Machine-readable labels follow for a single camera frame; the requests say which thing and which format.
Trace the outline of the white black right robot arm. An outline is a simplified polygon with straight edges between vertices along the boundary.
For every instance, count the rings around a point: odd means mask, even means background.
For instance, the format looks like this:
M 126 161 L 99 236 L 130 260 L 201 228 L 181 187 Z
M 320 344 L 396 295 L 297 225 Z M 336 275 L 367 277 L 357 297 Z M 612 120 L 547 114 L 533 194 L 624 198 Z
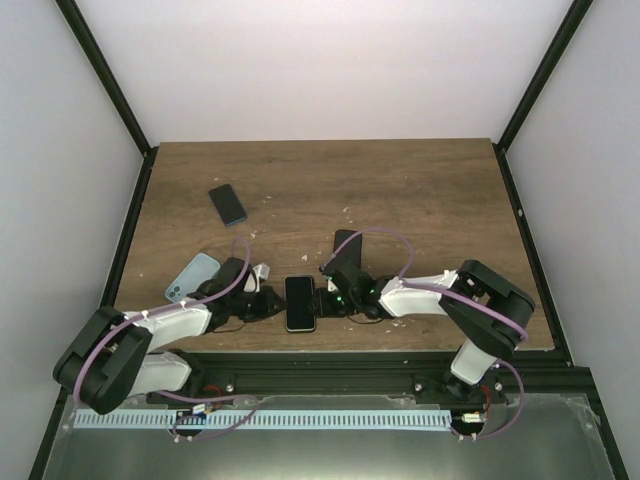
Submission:
M 435 276 L 377 279 L 339 254 L 320 267 L 328 286 L 316 295 L 321 318 L 361 314 L 370 322 L 412 315 L 443 315 L 464 333 L 441 389 L 458 403 L 472 399 L 485 374 L 528 340 L 533 298 L 477 260 Z

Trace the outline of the magenta phone black screen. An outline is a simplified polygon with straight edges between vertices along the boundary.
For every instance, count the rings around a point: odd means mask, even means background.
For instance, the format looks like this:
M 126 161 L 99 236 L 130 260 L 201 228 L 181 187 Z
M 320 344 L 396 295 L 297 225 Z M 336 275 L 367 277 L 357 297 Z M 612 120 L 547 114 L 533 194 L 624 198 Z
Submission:
M 336 252 L 338 248 L 353 234 L 355 234 L 355 231 L 352 230 L 337 230 L 334 234 L 333 251 Z M 349 259 L 356 267 L 360 268 L 362 265 L 362 244 L 362 236 L 357 235 L 340 249 L 337 256 Z

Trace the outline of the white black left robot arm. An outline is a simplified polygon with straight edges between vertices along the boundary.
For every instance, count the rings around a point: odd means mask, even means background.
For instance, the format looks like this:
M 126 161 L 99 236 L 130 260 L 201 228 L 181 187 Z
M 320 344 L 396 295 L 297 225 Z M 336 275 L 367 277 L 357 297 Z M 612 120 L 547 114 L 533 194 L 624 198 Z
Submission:
M 205 382 L 196 362 L 165 346 L 212 333 L 230 318 L 253 323 L 284 311 L 284 299 L 264 283 L 268 271 L 265 264 L 230 257 L 170 305 L 141 312 L 99 308 L 55 364 L 54 380 L 98 414 L 156 391 L 168 391 L 184 404 L 196 402 Z

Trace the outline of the white phone black screen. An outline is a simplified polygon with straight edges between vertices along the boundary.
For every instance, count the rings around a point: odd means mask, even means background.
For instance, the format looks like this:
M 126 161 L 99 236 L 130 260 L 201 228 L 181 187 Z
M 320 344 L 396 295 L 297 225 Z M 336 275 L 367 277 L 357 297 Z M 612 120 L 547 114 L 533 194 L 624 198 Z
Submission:
M 287 332 L 310 333 L 316 330 L 314 287 L 314 279 L 309 275 L 285 278 L 285 328 Z

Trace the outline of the blue phone black screen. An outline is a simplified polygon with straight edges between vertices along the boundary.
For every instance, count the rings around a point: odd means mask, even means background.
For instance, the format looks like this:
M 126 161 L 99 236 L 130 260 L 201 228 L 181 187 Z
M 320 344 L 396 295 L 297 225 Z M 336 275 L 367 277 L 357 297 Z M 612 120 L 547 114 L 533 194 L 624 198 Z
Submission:
M 237 224 L 247 218 L 247 213 L 230 184 L 213 188 L 208 195 L 225 226 Z

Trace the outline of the light blue phone case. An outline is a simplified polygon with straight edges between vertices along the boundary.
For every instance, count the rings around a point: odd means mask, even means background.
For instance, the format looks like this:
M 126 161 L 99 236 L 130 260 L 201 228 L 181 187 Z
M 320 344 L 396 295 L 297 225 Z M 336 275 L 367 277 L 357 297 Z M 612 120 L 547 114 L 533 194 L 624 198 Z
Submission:
M 220 263 L 213 257 L 198 253 L 177 275 L 165 290 L 165 298 L 176 303 L 193 293 L 206 280 L 211 279 L 220 269 Z

